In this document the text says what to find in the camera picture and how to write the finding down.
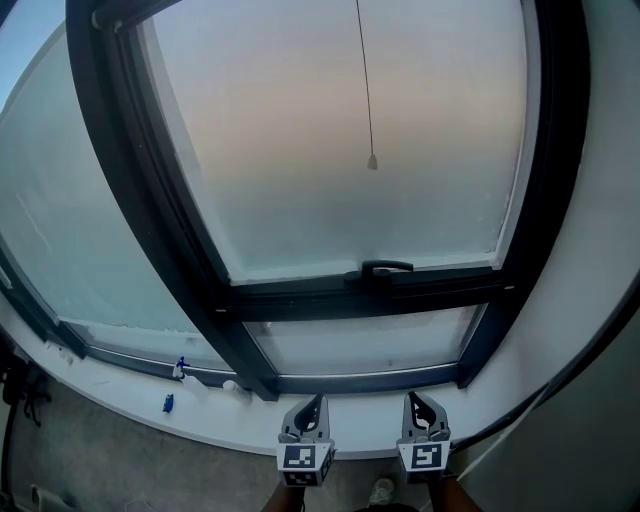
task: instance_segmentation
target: black window frame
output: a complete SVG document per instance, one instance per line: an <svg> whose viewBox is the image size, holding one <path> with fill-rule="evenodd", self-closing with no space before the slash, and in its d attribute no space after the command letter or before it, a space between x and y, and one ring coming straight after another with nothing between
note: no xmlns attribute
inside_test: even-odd
<svg viewBox="0 0 640 512"><path fill-rule="evenodd" d="M344 276L231 286L164 124L135 27L179 0L67 0L66 31L82 115L114 197L148 259L191 321L263 400L279 393L354 393L455 382L467 387L506 336L560 231L580 164L589 103L589 46L579 0L534 0L540 34L540 114L525 199L507 257L491 268L393 273L391 283L353 286ZM49 318L70 346L112 364L164 377L171 365L90 346L46 315L0 246L24 315ZM12 293L3 288L9 297ZM398 315L486 304L455 363L357 375L278 375L244 322ZM34 322L42 325L43 320ZM51 323L49 332L55 331ZM205 371L221 386L229 372Z"/></svg>

